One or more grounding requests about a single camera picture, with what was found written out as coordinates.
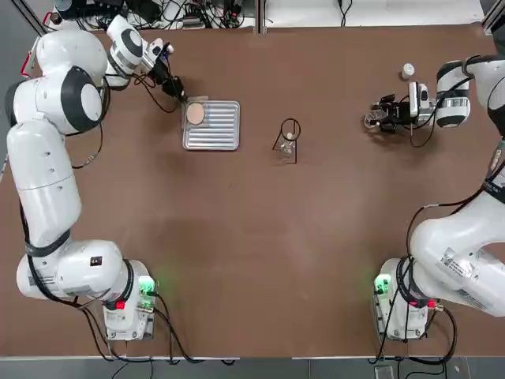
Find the brown table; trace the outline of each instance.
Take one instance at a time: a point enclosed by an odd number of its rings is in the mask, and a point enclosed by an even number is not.
[[[456,201],[480,185],[499,136],[473,84],[469,121],[437,128],[425,148],[405,136],[371,138],[361,117],[381,96],[407,93],[398,79],[404,63],[433,95],[443,63],[494,53],[492,39],[476,24],[143,35],[172,42],[173,72],[190,95],[240,101],[240,148],[187,152],[179,111],[159,111],[141,86],[114,92],[103,151],[76,173],[83,212],[73,237],[116,241],[125,257],[145,262],[191,355],[374,355],[373,278],[405,254],[420,205]],[[271,153],[286,117],[303,129],[296,166]],[[98,140],[98,130],[76,137],[69,153],[77,162]],[[9,169],[0,199],[0,354],[96,355],[80,314],[19,294],[23,238]],[[495,338],[503,320],[450,307],[458,355],[505,355]],[[450,329],[439,322],[428,340],[409,350],[389,343],[386,352],[441,355]],[[154,342],[130,343],[128,354],[166,355],[159,326]]]

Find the white robotic arm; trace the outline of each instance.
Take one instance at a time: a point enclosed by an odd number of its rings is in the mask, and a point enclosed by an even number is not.
[[[81,202],[64,136],[101,123],[98,88],[110,82],[112,88],[123,89],[138,66],[151,71],[150,61],[143,63],[144,53],[154,59],[154,67],[163,64],[160,54],[173,49],[161,40],[148,45],[122,17],[114,19],[107,33],[113,38],[108,53],[87,32],[43,36],[36,49],[43,75],[14,85],[6,95],[12,126],[7,148],[26,243],[17,285],[33,298],[99,298],[108,338],[140,340],[152,332],[154,300],[146,294],[154,290],[154,282],[141,262],[123,259],[115,243],[70,238]],[[166,73],[165,81],[175,78]],[[178,99],[184,96],[183,89],[174,92]]]
[[[436,124],[459,126],[468,118],[468,80],[474,79],[479,103],[505,136],[504,78],[505,60],[499,56],[475,56],[444,65],[437,74],[441,103]],[[375,280],[374,299],[379,330],[387,329],[388,338],[424,336],[430,299],[505,316],[505,265],[484,250],[492,243],[505,242],[504,167],[490,170],[479,193],[458,212],[426,220],[415,228],[410,239],[411,269],[408,259],[384,263]]]

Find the metal tray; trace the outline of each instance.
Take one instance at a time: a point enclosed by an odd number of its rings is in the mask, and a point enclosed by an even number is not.
[[[193,125],[184,112],[182,145],[186,150],[237,150],[240,137],[240,104],[237,101],[190,100],[201,103],[205,117]]]

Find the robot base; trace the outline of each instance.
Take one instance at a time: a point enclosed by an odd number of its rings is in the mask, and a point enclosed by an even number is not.
[[[386,338],[390,340],[419,340],[425,333],[426,321],[428,318],[428,307],[416,308],[409,306],[409,322],[407,333],[405,334],[405,323],[407,313],[407,302],[400,293],[396,296],[395,304],[391,308],[393,297],[395,296],[398,283],[396,280],[396,268],[400,260],[398,258],[387,260],[380,274],[374,281],[373,288],[373,313],[376,321],[377,332],[380,338],[386,328],[389,313],[392,312],[389,325],[387,326]]]
[[[149,276],[149,272],[140,261],[130,261],[133,268],[133,289],[122,310],[109,310],[103,307],[103,318],[109,340],[146,340],[153,337],[154,313],[142,309],[144,296],[140,293],[141,276]]]

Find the black wire holder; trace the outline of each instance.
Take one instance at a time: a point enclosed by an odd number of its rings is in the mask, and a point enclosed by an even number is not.
[[[289,121],[292,121],[293,122],[293,136],[291,138],[288,138],[287,135],[285,135],[284,133],[284,125],[289,122]],[[277,135],[277,138],[275,138],[275,142],[274,142],[274,145],[272,146],[272,150],[275,150],[275,147],[277,146],[277,142],[279,141],[279,138],[282,136],[282,138],[284,138],[286,141],[289,141],[289,142],[294,142],[294,163],[293,164],[297,164],[297,156],[298,156],[298,138],[300,137],[300,134],[301,134],[301,126],[300,126],[300,122],[298,122],[298,120],[296,118],[286,118],[282,124],[281,124],[281,128],[280,128],[280,131],[279,131],[279,134]]]

